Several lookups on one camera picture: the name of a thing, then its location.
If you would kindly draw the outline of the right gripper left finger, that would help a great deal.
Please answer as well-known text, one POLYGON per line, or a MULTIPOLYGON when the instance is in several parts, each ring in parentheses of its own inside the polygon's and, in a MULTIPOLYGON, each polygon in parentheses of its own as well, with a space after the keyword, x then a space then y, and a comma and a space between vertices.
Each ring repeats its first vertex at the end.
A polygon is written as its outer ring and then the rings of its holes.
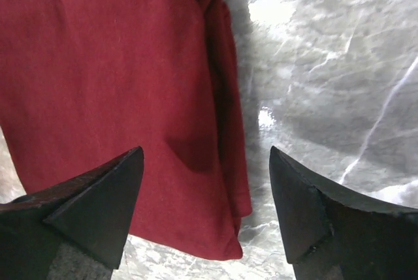
POLYGON ((2 279, 110 279, 120 266, 144 171, 133 148, 1 205, 2 279))

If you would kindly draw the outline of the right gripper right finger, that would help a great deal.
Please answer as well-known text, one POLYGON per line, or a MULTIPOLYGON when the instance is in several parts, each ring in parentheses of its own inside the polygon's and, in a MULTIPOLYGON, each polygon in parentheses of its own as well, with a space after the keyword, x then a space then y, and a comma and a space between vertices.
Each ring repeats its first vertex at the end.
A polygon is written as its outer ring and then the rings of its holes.
POLYGON ((417 210, 348 189, 279 150, 269 158, 281 238, 297 279, 417 278, 417 210))

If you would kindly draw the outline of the dark red t shirt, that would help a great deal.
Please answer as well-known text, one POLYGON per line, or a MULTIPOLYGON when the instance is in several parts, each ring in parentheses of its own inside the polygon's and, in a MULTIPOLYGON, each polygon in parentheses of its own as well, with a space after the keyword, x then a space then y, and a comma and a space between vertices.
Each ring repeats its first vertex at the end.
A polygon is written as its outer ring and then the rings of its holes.
POLYGON ((131 234, 242 257, 251 198, 224 0, 1 0, 1 128, 29 193, 140 146, 131 234))

